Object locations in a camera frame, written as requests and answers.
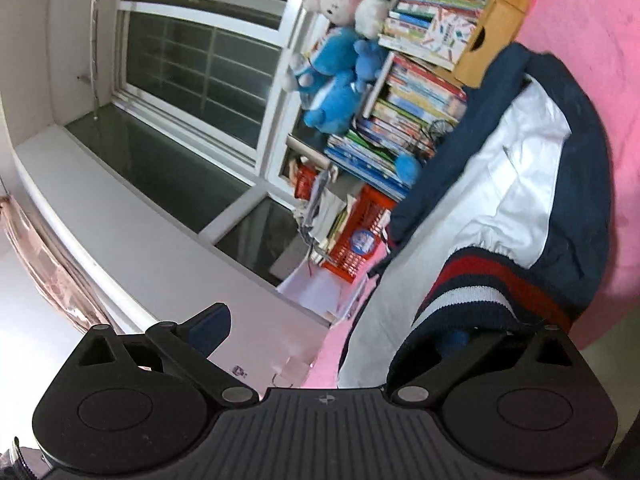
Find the pink curtain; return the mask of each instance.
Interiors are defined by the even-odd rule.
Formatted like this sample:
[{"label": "pink curtain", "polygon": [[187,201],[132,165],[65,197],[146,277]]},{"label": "pink curtain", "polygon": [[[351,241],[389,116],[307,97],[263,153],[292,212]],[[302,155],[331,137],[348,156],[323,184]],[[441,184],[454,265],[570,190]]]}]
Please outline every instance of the pink curtain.
[{"label": "pink curtain", "polygon": [[35,218],[32,222],[13,197],[2,199],[0,221],[36,288],[56,310],[80,332],[95,324],[110,324],[122,333],[43,222]]}]

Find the plush toy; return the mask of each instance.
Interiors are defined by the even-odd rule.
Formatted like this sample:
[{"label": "plush toy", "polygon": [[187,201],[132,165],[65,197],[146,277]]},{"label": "plush toy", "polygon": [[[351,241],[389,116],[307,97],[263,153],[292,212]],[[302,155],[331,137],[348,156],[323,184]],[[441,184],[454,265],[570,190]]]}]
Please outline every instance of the plush toy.
[{"label": "plush toy", "polygon": [[389,10],[385,0],[306,0],[304,6],[335,25],[354,25],[357,33],[370,40],[382,31]]},{"label": "plush toy", "polygon": [[362,94],[355,88],[355,79],[353,70],[347,70],[324,85],[304,115],[305,124],[325,134],[346,133],[362,101]]},{"label": "plush toy", "polygon": [[358,54],[356,59],[356,89],[364,92],[367,83],[373,83],[380,77],[387,51],[377,41],[358,40],[353,45]]},{"label": "plush toy", "polygon": [[334,27],[315,45],[308,57],[294,54],[283,88],[300,92],[303,108],[309,108],[313,97],[332,76],[352,70],[358,54],[353,48],[359,36],[351,27]]}]

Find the red plastic basket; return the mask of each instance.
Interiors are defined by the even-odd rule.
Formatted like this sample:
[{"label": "red plastic basket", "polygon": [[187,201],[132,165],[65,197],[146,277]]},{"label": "red plastic basket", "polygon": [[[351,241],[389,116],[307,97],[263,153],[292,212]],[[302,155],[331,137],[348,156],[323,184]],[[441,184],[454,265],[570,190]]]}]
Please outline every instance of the red plastic basket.
[{"label": "red plastic basket", "polygon": [[[385,212],[395,206],[396,202],[387,195],[365,184],[344,231],[329,254],[335,265],[325,262],[323,267],[353,283],[362,264],[373,256],[382,240],[381,223]],[[354,235],[364,242],[360,250]]]}]

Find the white stripe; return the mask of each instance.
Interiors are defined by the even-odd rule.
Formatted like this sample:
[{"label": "white stripe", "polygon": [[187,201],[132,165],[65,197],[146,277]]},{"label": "white stripe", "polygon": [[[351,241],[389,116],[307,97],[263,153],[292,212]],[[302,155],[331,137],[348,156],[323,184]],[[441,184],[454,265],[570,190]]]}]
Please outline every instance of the white stripe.
[{"label": "white stripe", "polygon": [[490,286],[462,286],[449,290],[444,294],[438,296],[435,300],[431,301],[430,305],[420,314],[418,319],[415,320],[411,327],[411,330],[416,328],[420,323],[427,319],[431,314],[440,310],[444,306],[451,306],[455,304],[471,303],[473,301],[490,301],[492,303],[499,303],[506,308],[511,315],[518,319],[511,308],[511,304],[505,298],[499,290],[491,288]]}]

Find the window bar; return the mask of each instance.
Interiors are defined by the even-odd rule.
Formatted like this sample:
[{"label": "window bar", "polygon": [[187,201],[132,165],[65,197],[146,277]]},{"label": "window bar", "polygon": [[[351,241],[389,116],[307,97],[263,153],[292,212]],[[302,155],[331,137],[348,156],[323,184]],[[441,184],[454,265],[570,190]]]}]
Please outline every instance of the window bar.
[{"label": "window bar", "polygon": [[91,28],[90,28],[90,64],[91,64],[91,91],[94,94],[94,121],[98,120],[98,3],[100,0],[91,0]]}]

